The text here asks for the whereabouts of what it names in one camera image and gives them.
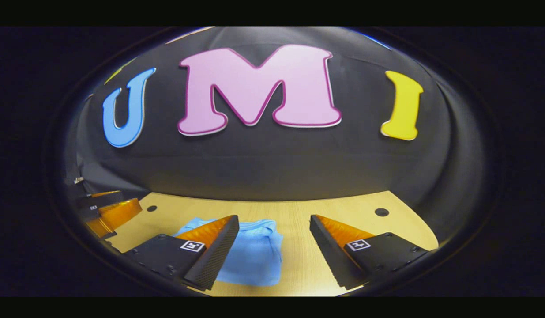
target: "light wood tabletop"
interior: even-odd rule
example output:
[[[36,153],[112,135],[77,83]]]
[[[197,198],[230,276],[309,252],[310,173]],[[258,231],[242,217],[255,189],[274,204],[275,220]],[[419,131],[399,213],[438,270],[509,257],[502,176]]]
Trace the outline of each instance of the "light wood tabletop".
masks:
[[[309,231],[311,215],[322,215],[379,235],[392,232],[426,249],[438,247],[428,225],[390,191],[312,201],[218,201],[150,193],[140,200],[143,211],[117,228],[108,239],[126,252],[158,234],[174,235],[194,218],[220,219],[238,215],[240,222],[275,220],[282,241],[280,282],[270,287],[244,286],[216,281],[211,296],[337,296],[349,292],[339,287]],[[148,212],[155,205],[157,209]],[[390,213],[381,217],[375,210]]]

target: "wooden table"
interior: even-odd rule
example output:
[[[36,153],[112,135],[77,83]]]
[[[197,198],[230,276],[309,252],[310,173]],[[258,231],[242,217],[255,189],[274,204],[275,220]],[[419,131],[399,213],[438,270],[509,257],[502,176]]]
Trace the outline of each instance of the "wooden table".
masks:
[[[357,227],[374,235],[393,232],[426,250],[438,247],[433,231],[389,191],[313,201],[218,201],[150,193],[141,201],[143,211],[117,228],[109,238],[121,252],[157,234],[174,235],[190,220],[220,219],[238,215],[240,222],[275,220],[282,241],[280,282],[271,287],[243,286],[216,281],[211,296],[337,296],[349,292],[337,285],[309,231],[310,215],[318,214]],[[157,209],[148,212],[147,208]],[[385,217],[375,214],[387,209]]]

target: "blue towel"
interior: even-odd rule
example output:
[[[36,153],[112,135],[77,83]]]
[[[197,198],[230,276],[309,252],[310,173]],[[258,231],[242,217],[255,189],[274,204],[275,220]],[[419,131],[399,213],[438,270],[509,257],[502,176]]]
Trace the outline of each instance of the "blue towel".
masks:
[[[193,219],[176,235],[215,220]],[[239,233],[216,280],[248,286],[274,286],[280,281],[282,235],[274,220],[239,222]]]

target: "letter m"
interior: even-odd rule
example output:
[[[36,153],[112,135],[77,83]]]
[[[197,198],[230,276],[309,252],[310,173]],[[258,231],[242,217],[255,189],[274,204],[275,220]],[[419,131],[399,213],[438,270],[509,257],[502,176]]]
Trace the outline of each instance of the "letter m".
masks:
[[[333,105],[328,51],[303,45],[281,46],[259,67],[232,49],[216,49],[186,58],[185,115],[178,130],[186,136],[217,133],[227,125],[215,109],[214,88],[245,125],[256,125],[272,93],[282,83],[282,105],[274,121],[288,127],[330,127],[341,122]]]

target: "blue letter u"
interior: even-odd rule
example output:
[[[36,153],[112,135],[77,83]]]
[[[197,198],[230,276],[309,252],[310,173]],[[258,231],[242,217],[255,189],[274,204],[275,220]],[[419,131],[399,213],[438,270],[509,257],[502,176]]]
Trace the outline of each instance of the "blue letter u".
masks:
[[[141,134],[145,120],[145,84],[156,70],[155,68],[146,70],[127,83],[129,115],[123,127],[118,127],[115,123],[115,99],[121,93],[121,88],[113,91],[103,101],[103,132],[110,145],[118,148],[127,147]]]

